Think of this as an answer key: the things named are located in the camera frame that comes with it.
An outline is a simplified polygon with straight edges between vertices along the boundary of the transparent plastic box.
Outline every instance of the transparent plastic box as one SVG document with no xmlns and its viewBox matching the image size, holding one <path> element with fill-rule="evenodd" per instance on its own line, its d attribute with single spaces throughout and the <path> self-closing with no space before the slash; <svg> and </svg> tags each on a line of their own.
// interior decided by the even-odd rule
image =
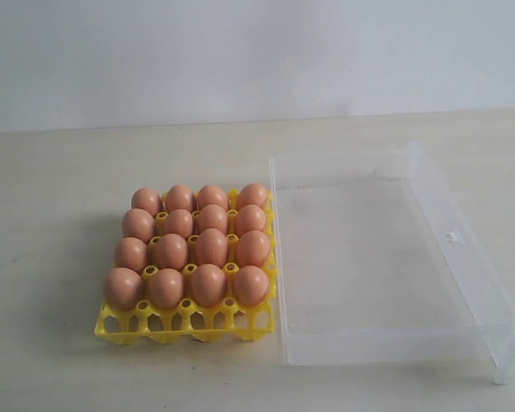
<svg viewBox="0 0 515 412">
<path fill-rule="evenodd" d="M 491 356 L 515 373 L 515 307 L 419 143 L 270 160 L 285 361 Z"/>
</svg>

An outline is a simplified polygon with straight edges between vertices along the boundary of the plastic box lid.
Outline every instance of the plastic box lid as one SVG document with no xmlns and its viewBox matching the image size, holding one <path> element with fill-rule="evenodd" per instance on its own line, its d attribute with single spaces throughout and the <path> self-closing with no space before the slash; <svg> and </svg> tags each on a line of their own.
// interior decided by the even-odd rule
<svg viewBox="0 0 515 412">
<path fill-rule="evenodd" d="M 515 373 L 515 307 L 419 143 L 270 160 L 284 359 L 490 355 Z"/>
</svg>

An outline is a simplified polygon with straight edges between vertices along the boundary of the brown egg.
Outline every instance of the brown egg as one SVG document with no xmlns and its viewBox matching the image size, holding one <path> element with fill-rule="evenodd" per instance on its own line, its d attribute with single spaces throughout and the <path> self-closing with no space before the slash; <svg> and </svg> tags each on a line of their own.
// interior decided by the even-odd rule
<svg viewBox="0 0 515 412">
<path fill-rule="evenodd" d="M 222 268 L 229 253 L 227 238 L 217 229 L 206 229 L 198 235 L 196 252 L 197 264 L 214 264 Z"/>
<path fill-rule="evenodd" d="M 259 305 L 269 292 L 269 278 L 256 266 L 240 269 L 233 279 L 233 294 L 242 306 Z"/>
<path fill-rule="evenodd" d="M 148 298 L 159 309 L 172 309 L 183 299 L 184 280 L 177 270 L 162 269 L 147 284 Z"/>
<path fill-rule="evenodd" d="M 122 219 L 122 233 L 126 238 L 138 238 L 148 243 L 155 236 L 155 219 L 146 210 L 128 210 Z"/>
<path fill-rule="evenodd" d="M 197 210 L 197 198 L 187 185 L 175 185 L 168 191 L 164 203 L 168 213 L 177 209 L 184 209 L 191 213 Z"/>
<path fill-rule="evenodd" d="M 103 282 L 106 303 L 120 311 L 130 311 L 145 296 L 145 282 L 133 270 L 115 268 Z"/>
<path fill-rule="evenodd" d="M 252 230 L 239 239 L 234 251 L 234 261 L 241 268 L 250 265 L 261 268 L 267 262 L 270 252 L 271 243 L 267 235 Z"/>
<path fill-rule="evenodd" d="M 158 194 L 158 191 L 143 187 L 131 197 L 131 208 L 147 210 L 155 217 L 164 210 L 164 204 L 162 203 L 162 198 L 161 195 Z"/>
<path fill-rule="evenodd" d="M 114 248 L 114 264 L 141 273 L 148 265 L 148 247 L 138 238 L 123 238 Z"/>
<path fill-rule="evenodd" d="M 168 214 L 164 221 L 164 234 L 176 233 L 183 239 L 192 235 L 194 221 L 191 212 L 185 209 L 175 209 Z"/>
<path fill-rule="evenodd" d="M 198 232 L 206 229 L 214 228 L 227 234 L 229 229 L 229 220 L 227 212 L 218 204 L 209 204 L 205 206 L 198 215 Z"/>
<path fill-rule="evenodd" d="M 234 232 L 240 237 L 251 230 L 264 230 L 266 224 L 265 212 L 255 204 L 248 204 L 235 216 Z"/>
<path fill-rule="evenodd" d="M 209 204 L 218 204 L 227 212 L 229 210 L 227 193 L 220 186 L 204 186 L 198 192 L 198 208 L 202 210 Z"/>
<path fill-rule="evenodd" d="M 198 266 L 191 275 L 191 291 L 198 305 L 216 306 L 227 293 L 225 273 L 213 264 Z"/>
<path fill-rule="evenodd" d="M 261 183 L 251 183 L 244 187 L 237 196 L 237 210 L 247 204 L 255 204 L 261 209 L 267 206 L 267 189 Z"/>
<path fill-rule="evenodd" d="M 188 259 L 187 243 L 178 234 L 165 234 L 154 246 L 154 260 L 160 269 L 181 270 Z"/>
</svg>

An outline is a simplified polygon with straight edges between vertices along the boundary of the white table surface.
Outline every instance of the white table surface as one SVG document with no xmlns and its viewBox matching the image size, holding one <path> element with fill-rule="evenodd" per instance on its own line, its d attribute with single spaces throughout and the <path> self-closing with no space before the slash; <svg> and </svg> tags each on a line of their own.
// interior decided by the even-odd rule
<svg viewBox="0 0 515 412">
<path fill-rule="evenodd" d="M 272 154 L 422 141 L 515 302 L 515 110 L 0 135 L 0 410 L 515 411 L 483 360 L 280 365 L 255 343 L 94 336 L 131 193 L 268 181 Z"/>
</svg>

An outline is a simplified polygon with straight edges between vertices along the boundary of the yellow egg tray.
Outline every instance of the yellow egg tray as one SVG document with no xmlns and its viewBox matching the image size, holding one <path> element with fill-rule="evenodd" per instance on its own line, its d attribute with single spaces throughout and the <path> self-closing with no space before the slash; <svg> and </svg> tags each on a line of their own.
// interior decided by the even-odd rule
<svg viewBox="0 0 515 412">
<path fill-rule="evenodd" d="M 159 343 L 173 343 L 182 336 L 193 336 L 199 341 L 214 341 L 227 334 L 240 337 L 245 341 L 255 341 L 267 333 L 275 330 L 275 315 L 271 306 L 271 300 L 276 297 L 276 278 L 278 266 L 276 263 L 276 238 L 273 222 L 275 215 L 271 208 L 272 196 L 269 193 L 265 214 L 267 224 L 265 234 L 270 238 L 271 254 L 267 263 L 262 267 L 267 274 L 270 283 L 270 290 L 267 298 L 257 306 L 242 306 L 233 295 L 233 277 L 239 271 L 238 265 L 234 262 L 234 251 L 239 238 L 234 234 L 234 217 L 237 215 L 236 199 L 239 191 L 228 192 L 232 209 L 227 212 L 229 217 L 229 256 L 227 263 L 222 268 L 227 278 L 227 295 L 216 307 L 208 308 L 198 305 L 192 299 L 191 291 L 187 290 L 186 296 L 173 309 L 159 309 L 148 299 L 141 300 L 137 306 L 127 312 L 117 311 L 107 303 L 103 303 L 100 314 L 95 325 L 94 333 L 98 337 L 105 338 L 111 342 L 130 345 L 139 336 L 146 336 Z M 156 216 L 157 227 L 161 227 L 161 221 L 166 219 L 167 213 L 162 212 Z M 151 250 L 155 247 L 160 236 L 155 236 L 149 242 Z M 185 285 L 190 284 L 192 272 L 197 268 L 195 265 L 194 245 L 198 235 L 192 235 L 188 240 L 190 252 L 190 263 L 187 264 L 182 274 L 185 278 Z M 153 264 L 144 269 L 142 278 L 148 281 L 159 269 Z"/>
</svg>

